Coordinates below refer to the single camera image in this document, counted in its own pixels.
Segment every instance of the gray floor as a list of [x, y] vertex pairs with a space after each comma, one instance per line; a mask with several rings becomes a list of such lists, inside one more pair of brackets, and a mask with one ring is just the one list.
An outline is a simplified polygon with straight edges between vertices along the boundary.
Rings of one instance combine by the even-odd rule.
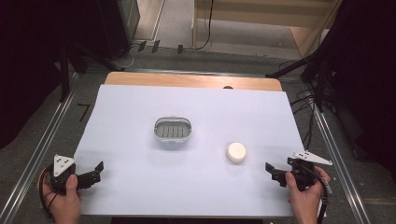
[[[194, 1], [166, 0], [155, 40], [160, 46], [191, 48]], [[196, 48], [204, 45], [208, 20], [198, 20]], [[289, 27], [235, 21], [212, 21], [209, 43], [205, 51], [267, 56], [296, 60], [300, 58]]]
[[[157, 36], [166, 36], [165, 33], [161, 33], [161, 29], [162, 28], [160, 26]], [[276, 39], [278, 38], [277, 34], [272, 35], [272, 37], [274, 38], [273, 40], [264, 40], [261, 43], [263, 45], [271, 46], [271, 43], [276, 43]], [[169, 39], [169, 37], [162, 38], [162, 43], [166, 44], [165, 40], [167, 39]], [[218, 41], [215, 40], [216, 39], [213, 39], [212, 48], [222, 41], [221, 38], [218, 39]], [[296, 50], [295, 46], [292, 45], [288, 48]], [[137, 52], [137, 50], [133, 51], [134, 65], [127, 70], [160, 69], [213, 73], [239, 73], [249, 74], [250, 76], [262, 76], [263, 74], [277, 71], [278, 66], [285, 61], [298, 59], [298, 56], [294, 53], [286, 51], [282, 54], [272, 54], [272, 51], [269, 49], [261, 49], [261, 53], [251, 52], [252, 51], [246, 51], [246, 53], [242, 55], [235, 54], [233, 51], [228, 53], [185, 51], [178, 55], [176, 49], [159, 49], [157, 53], [151, 54], [150, 47], [147, 47], [141, 52]], [[129, 60], [130, 58], [125, 56], [119, 60], [119, 63], [127, 64]], [[299, 91], [304, 90], [304, 85], [298, 78], [301, 72], [301, 69], [293, 71], [287, 77], [282, 77], [280, 79], [282, 88], [288, 94], [290, 101], [296, 99], [296, 95]], [[51, 163], [54, 154], [73, 156], [77, 148], [78, 141], [84, 132], [85, 125], [92, 112], [98, 88], [100, 84], [104, 83], [107, 74], [108, 71], [100, 64], [90, 63], [89, 72], [80, 76], [80, 82], [77, 85], [74, 99], [61, 122], [58, 132], [52, 139], [49, 151], [40, 165], [41, 168], [44, 168]], [[0, 207], [3, 208], [5, 206], [11, 189], [18, 181], [23, 169], [30, 160], [41, 135], [45, 131], [48, 123], [50, 122], [50, 118], [59, 105], [59, 97], [60, 89], [57, 89], [49, 95], [46, 102], [30, 118], [18, 138], [7, 147], [0, 150], [0, 159], [2, 160], [0, 168], [2, 168], [3, 171], [0, 175]], [[85, 108], [78, 106], [78, 104], [92, 105], [83, 121], [79, 120]], [[328, 110], [325, 111], [325, 116], [329, 126], [331, 127], [336, 143], [340, 148], [346, 167], [363, 199], [365, 209], [372, 223], [392, 223], [396, 218], [396, 214], [394, 213], [394, 211], [396, 211], [396, 184], [391, 180], [389, 172], [376, 162], [357, 161], [353, 157], [350, 142], [346, 138], [338, 118]], [[303, 110], [295, 116], [302, 138], [304, 138], [308, 130], [309, 118], [309, 109]], [[319, 156], [325, 158], [330, 157], [316, 123], [314, 125], [310, 150], [319, 154]], [[330, 198], [330, 204], [327, 209], [328, 217], [325, 219], [324, 223], [355, 223], [354, 215], [350, 209], [350, 204], [345, 195], [344, 188], [339, 181], [337, 172], [334, 170], [334, 167], [327, 167], [326, 170], [332, 176], [331, 185], [333, 195]], [[40, 212], [40, 203], [35, 189], [35, 182], [36, 181], [34, 180], [32, 186], [24, 197], [13, 223], [50, 223], [50, 221], [44, 219]], [[84, 217], [82, 219], [82, 223], [109, 222], [109, 217]], [[268, 219], [264, 221], [264, 223], [270, 222], [292, 223], [292, 220]]]

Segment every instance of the black fabric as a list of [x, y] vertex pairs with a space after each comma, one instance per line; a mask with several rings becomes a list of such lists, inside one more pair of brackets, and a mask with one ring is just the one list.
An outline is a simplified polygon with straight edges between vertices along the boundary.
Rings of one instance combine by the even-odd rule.
[[356, 8], [344, 21], [332, 80], [363, 132], [352, 139], [396, 174], [396, 2], [345, 1]]
[[118, 1], [59, 1], [64, 34], [95, 54], [117, 59], [129, 49]]
[[0, 18], [0, 148], [9, 144], [60, 83], [49, 5], [4, 1]]

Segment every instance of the human hand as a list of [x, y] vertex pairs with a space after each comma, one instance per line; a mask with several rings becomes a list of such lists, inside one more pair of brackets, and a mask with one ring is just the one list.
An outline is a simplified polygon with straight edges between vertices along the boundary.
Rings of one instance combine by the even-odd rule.
[[[318, 173], [321, 179], [330, 182], [330, 177], [323, 169], [315, 166], [315, 172]], [[317, 181], [315, 185], [305, 191], [299, 191], [294, 175], [289, 172], [286, 173], [286, 182], [290, 189], [289, 202], [297, 222], [299, 224], [318, 223], [318, 207], [323, 191], [320, 182]]]
[[47, 183], [48, 174], [43, 180], [43, 195], [55, 223], [57, 224], [78, 224], [81, 212], [80, 197], [77, 193], [78, 179], [76, 175], [70, 175], [66, 181], [66, 195], [57, 195], [52, 192], [51, 186]]

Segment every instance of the round white object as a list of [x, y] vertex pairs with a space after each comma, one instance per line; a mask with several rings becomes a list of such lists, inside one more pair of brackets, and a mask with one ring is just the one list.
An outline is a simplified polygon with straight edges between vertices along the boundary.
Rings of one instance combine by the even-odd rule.
[[247, 149], [241, 143], [231, 143], [227, 149], [227, 158], [234, 162], [242, 162], [247, 155]]

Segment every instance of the floor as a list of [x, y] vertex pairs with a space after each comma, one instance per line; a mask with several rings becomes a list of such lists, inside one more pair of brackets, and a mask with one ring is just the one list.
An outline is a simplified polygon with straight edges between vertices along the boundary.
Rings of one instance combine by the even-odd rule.
[[140, 21], [134, 34], [135, 39], [153, 40], [158, 32], [163, 15], [164, 0], [137, 0], [140, 11]]
[[[204, 50], [185, 50], [182, 54], [177, 54], [177, 45], [182, 44], [186, 48], [191, 45], [191, 13], [189, 10], [192, 10], [192, 4], [192, 0], [165, 1], [163, 14], [160, 17], [153, 17], [161, 18], [159, 26], [147, 32], [150, 36], [140, 37], [137, 40], [161, 40], [160, 46], [162, 48], [154, 54], [150, 53], [149, 49], [141, 52], [133, 50], [134, 63], [132, 67], [126, 69], [127, 71], [159, 69], [222, 74], [236, 73], [262, 77], [263, 74], [277, 71], [287, 65], [286, 63], [292, 63], [292, 61], [300, 59], [288, 27], [267, 25], [258, 27], [252, 24], [222, 21], [212, 21], [213, 30], [210, 42]], [[205, 22], [200, 21], [200, 26], [202, 32], [199, 35], [199, 44], [202, 44], [206, 38]], [[131, 60], [130, 55], [125, 55], [117, 62], [127, 64]], [[298, 78], [302, 69], [295, 70], [280, 79], [282, 88], [291, 101], [301, 96], [300, 91], [305, 90], [305, 86]], [[52, 138], [48, 152], [40, 167], [47, 166], [54, 153], [73, 156], [78, 140], [82, 136], [92, 112], [92, 110], [89, 110], [87, 116], [80, 121], [84, 108], [78, 104], [94, 106], [97, 90], [104, 82], [107, 73], [108, 70], [100, 64], [90, 63], [89, 72], [80, 76], [75, 86], [76, 94], [65, 113], [64, 120], [58, 127], [57, 133]], [[52, 114], [59, 106], [59, 95], [60, 89], [58, 88], [28, 121], [18, 139], [0, 150], [0, 158], [3, 160], [1, 164], [3, 170], [0, 188], [1, 207], [6, 205], [13, 186], [19, 180], [25, 164], [30, 160], [40, 142], [42, 133], [50, 123]], [[309, 112], [308, 109], [297, 113], [295, 116], [301, 137], [308, 131]], [[394, 213], [396, 210], [396, 184], [390, 178], [387, 170], [378, 163], [357, 161], [353, 156], [350, 142], [345, 136], [340, 121], [331, 111], [326, 110], [325, 113], [328, 125], [332, 130], [332, 136], [337, 142], [348, 173], [362, 198], [365, 212], [371, 222], [362, 222], [355, 219], [349, 200], [345, 195], [346, 187], [340, 181], [340, 173], [334, 167], [329, 167], [328, 171], [332, 176], [333, 195], [327, 209], [328, 217], [325, 218], [324, 223], [391, 223], [396, 218]], [[330, 157], [317, 124], [314, 125], [313, 129], [311, 150], [322, 157]], [[33, 184], [28, 186], [24, 196], [25, 199], [11, 223], [50, 223], [42, 217], [39, 211], [35, 180], [31, 181]], [[83, 217], [82, 219], [82, 223], [105, 224], [110, 222], [109, 217]], [[293, 223], [293, 221], [290, 219], [267, 219], [263, 223], [279, 224]]]

